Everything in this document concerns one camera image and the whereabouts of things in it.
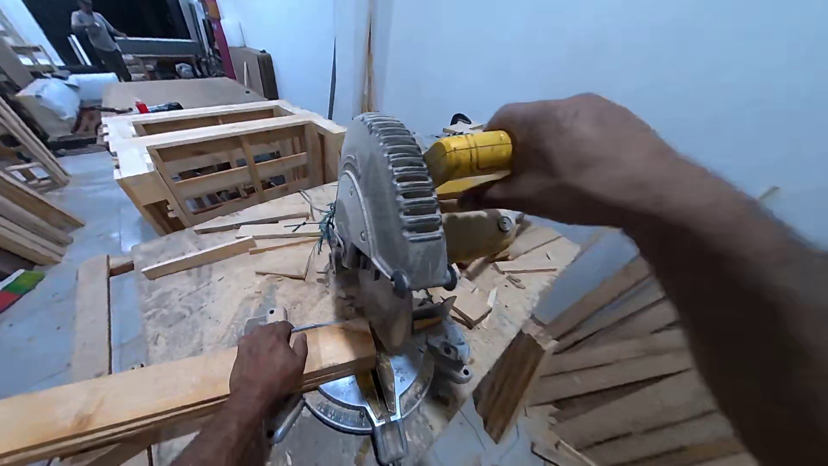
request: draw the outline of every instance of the miter saw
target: miter saw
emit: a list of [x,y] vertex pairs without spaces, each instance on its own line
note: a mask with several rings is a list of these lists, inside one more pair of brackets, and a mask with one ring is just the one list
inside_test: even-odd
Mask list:
[[[424,152],[399,120],[376,113],[356,117],[345,134],[325,237],[335,278],[354,284],[371,324],[377,364],[371,373],[305,393],[304,402],[337,430],[372,434],[381,464],[407,455],[402,420],[433,377],[454,383],[472,377],[469,346],[449,317],[452,300],[434,302],[425,290],[452,290],[458,282],[454,262],[505,249],[514,239],[517,213],[445,214],[440,199],[508,173],[511,153],[503,131],[438,139]],[[420,325],[426,320],[431,325]],[[286,412],[295,419],[298,410]]]

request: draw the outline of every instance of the gray shirt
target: gray shirt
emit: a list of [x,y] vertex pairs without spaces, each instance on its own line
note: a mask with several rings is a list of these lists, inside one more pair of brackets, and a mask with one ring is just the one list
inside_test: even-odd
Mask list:
[[109,24],[104,15],[98,12],[92,12],[92,14],[83,10],[72,12],[72,32],[75,34],[86,32],[92,45],[102,51],[120,50],[118,44],[109,35],[110,32],[115,32],[115,28]]

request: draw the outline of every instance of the left hand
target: left hand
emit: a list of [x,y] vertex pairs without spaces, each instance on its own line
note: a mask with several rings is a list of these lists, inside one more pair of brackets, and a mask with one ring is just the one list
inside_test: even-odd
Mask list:
[[308,356],[307,337],[296,335],[290,346],[288,322],[269,323],[253,329],[238,341],[238,353],[230,372],[230,396],[261,404],[274,401],[299,387]]

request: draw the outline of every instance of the hand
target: hand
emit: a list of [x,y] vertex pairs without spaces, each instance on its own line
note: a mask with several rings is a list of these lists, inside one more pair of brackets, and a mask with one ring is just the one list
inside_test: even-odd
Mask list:
[[296,335],[290,346],[288,322],[269,323],[253,329],[238,341],[238,353],[230,372],[230,396],[269,407],[298,388],[308,356],[307,337]]
[[512,173],[466,192],[460,203],[467,208],[622,226],[710,177],[632,112],[598,95],[508,104],[486,127],[495,129],[512,138]]

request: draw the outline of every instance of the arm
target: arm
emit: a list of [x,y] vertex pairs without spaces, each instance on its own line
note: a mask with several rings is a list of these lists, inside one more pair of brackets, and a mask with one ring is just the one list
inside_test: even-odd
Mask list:
[[307,341],[300,333],[291,348],[291,329],[287,322],[270,323],[239,340],[230,397],[173,466],[241,464],[250,454],[265,415],[301,382]]
[[489,129],[513,137],[512,175],[465,205],[623,228],[751,453],[762,464],[828,464],[824,253],[598,96],[507,105]]
[[123,32],[120,32],[118,29],[115,29],[114,27],[112,27],[112,25],[109,24],[109,21],[107,21],[107,19],[104,17],[104,15],[100,15],[100,18],[103,21],[103,25],[106,27],[107,31],[113,33],[114,35],[116,35],[118,37],[126,37],[127,36]]

